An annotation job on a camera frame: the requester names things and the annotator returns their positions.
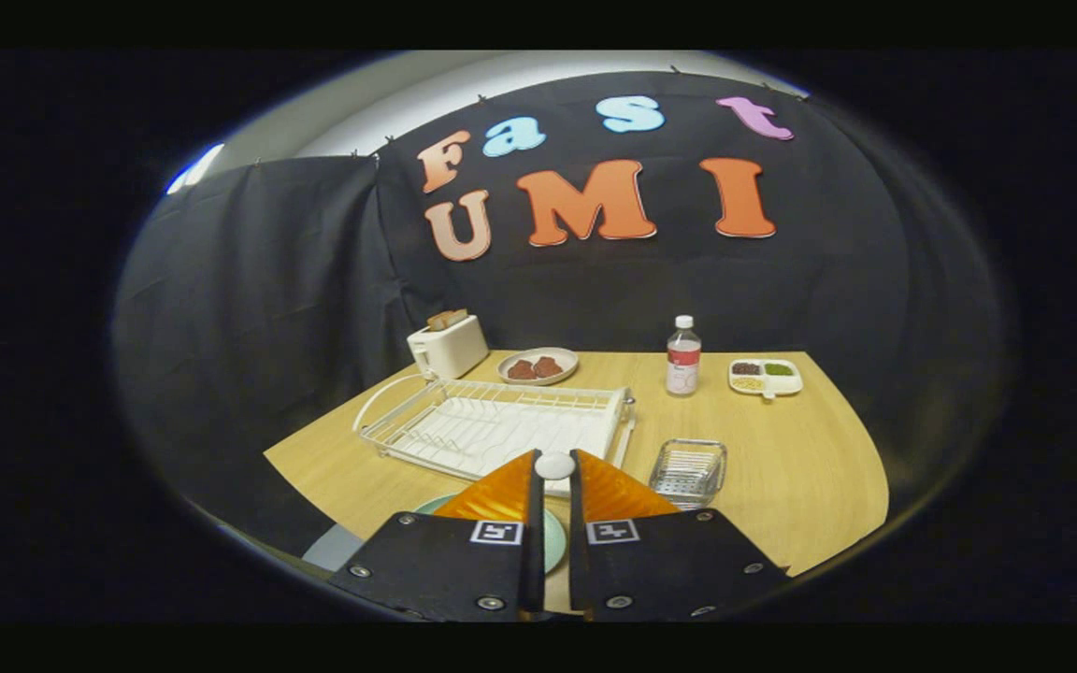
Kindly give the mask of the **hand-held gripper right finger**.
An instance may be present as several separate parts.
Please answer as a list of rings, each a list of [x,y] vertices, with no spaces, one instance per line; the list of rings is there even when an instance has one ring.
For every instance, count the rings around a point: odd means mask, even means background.
[[[571,459],[569,604],[586,621],[719,621],[789,587],[718,508],[683,510],[606,460]]]

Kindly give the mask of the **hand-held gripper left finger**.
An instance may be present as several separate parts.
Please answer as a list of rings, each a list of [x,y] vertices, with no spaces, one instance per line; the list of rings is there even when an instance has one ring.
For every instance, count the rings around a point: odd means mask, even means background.
[[[419,621],[533,621],[546,575],[541,455],[514,457],[433,514],[395,511],[330,587]]]

